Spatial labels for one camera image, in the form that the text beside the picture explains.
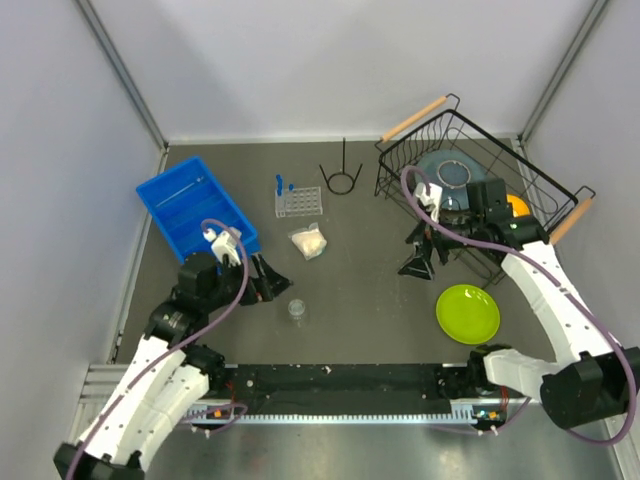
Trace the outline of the clear glass flask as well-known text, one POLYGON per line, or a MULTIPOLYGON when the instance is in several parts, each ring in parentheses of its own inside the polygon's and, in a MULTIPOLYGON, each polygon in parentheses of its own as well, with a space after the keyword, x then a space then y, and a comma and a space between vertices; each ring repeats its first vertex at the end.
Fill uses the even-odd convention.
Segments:
POLYGON ((291 323, 300 328, 309 323, 307 304, 301 299, 293 299, 288 303, 287 312, 291 323))

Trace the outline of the bag of white powder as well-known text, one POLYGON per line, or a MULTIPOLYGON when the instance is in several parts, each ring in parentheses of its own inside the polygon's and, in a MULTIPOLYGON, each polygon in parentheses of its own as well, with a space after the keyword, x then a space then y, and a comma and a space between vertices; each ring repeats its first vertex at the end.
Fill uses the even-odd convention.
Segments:
POLYGON ((320 256, 327 246, 327 240, 321 232, 318 223, 312 223, 307 228, 291 232, 289 239, 305 260, 311 260, 320 256))

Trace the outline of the black wire ring stand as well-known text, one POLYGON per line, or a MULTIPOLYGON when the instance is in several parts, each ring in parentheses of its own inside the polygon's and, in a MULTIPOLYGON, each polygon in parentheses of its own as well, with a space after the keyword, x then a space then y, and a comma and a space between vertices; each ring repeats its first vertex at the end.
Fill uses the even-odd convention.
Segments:
POLYGON ((328 174, 322 165, 319 166, 326 188, 331 194, 337 196, 348 195, 355 189, 363 168, 363 164, 360 164, 354 174, 346 171, 346 145, 347 140, 343 137, 341 144, 341 164, 338 171, 328 174))

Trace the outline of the clear glass rod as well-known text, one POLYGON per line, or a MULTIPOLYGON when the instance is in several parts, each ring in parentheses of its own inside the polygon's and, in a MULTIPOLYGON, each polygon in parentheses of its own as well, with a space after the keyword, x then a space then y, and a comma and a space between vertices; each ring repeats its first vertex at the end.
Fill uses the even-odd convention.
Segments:
POLYGON ((181 194, 185 193, 186 191, 188 191, 189 189, 191 189, 192 187, 198 186, 202 183, 202 181, 204 180, 204 177, 198 177, 196 178, 193 182, 191 182, 190 184, 182 187, 181 189, 179 189, 178 191, 172 193, 171 195, 169 195, 167 198, 161 200, 158 204, 156 204, 156 208, 160 208, 161 206, 163 206, 164 204, 170 202, 171 200, 173 200, 176 197, 179 197, 181 194))

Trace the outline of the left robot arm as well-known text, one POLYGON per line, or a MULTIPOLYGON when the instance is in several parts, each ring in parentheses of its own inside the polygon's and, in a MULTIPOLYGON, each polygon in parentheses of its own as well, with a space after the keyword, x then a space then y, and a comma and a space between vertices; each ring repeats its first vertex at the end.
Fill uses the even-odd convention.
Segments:
POLYGON ((178 271, 169 297, 151 313, 137 350, 106 405, 53 462, 63 479, 142 479, 189 408, 226 387, 223 355, 196 342, 211 313, 269 302, 292 282, 260 254, 257 274, 229 257, 198 252, 178 271))

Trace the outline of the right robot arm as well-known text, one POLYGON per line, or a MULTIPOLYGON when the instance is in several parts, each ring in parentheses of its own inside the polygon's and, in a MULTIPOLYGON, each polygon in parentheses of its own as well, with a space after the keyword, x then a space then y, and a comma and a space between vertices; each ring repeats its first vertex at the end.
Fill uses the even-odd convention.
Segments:
POLYGON ((469 388, 487 396, 508 387, 541 404, 568 432, 618 415, 614 442, 633 425, 639 392, 639 350, 625 348, 593 315, 565 274, 551 238, 533 215, 517 216, 501 179, 467 184, 468 207, 444 212, 442 188, 417 167, 403 170, 401 189, 419 222, 406 241, 413 253, 399 272, 430 280, 432 258, 474 248, 494 257, 524 295, 553 348, 547 362, 514 348, 485 346, 471 358, 469 388))

